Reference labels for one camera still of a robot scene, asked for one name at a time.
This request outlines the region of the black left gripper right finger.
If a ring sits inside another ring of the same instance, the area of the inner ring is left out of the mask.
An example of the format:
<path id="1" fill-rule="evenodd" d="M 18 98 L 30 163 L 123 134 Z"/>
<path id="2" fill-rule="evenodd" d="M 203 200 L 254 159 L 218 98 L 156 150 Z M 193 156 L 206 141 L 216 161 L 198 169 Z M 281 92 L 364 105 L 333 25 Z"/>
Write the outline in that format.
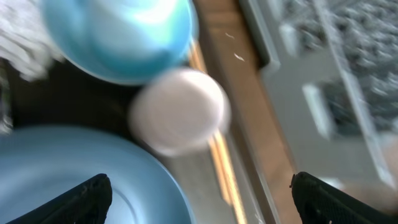
<path id="1" fill-rule="evenodd" d="M 382 213 L 307 172 L 294 174 L 290 188 L 303 224 L 397 224 L 396 216 Z"/>

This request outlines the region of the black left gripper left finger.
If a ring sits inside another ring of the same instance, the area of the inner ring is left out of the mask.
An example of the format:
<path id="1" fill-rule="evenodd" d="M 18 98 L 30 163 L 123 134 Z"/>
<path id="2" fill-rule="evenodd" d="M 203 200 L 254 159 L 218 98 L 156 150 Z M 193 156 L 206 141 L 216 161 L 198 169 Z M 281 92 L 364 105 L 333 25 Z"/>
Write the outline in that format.
<path id="1" fill-rule="evenodd" d="M 7 224 L 104 224 L 112 199 L 109 177 L 98 174 Z"/>

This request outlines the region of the dark blue plate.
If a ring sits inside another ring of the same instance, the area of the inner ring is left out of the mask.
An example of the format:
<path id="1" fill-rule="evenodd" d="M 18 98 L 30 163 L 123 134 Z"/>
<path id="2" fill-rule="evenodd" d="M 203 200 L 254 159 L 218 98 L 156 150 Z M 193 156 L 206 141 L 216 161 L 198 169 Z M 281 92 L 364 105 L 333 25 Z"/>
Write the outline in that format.
<path id="1" fill-rule="evenodd" d="M 178 183 L 148 152 L 112 134 L 60 126 L 18 129 L 1 137 L 1 222 L 97 174 L 109 177 L 113 191 L 106 223 L 195 222 Z"/>

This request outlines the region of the yellow pandan cake wrapper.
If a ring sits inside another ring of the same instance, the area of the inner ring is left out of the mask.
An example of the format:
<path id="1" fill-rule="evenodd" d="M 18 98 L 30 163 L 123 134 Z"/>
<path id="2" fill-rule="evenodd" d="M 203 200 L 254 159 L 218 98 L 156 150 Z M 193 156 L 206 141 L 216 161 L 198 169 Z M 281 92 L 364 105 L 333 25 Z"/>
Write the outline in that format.
<path id="1" fill-rule="evenodd" d="M 5 70 L 1 69 L 1 134 L 9 134 L 13 130 L 11 113 L 11 96 L 9 82 Z"/>

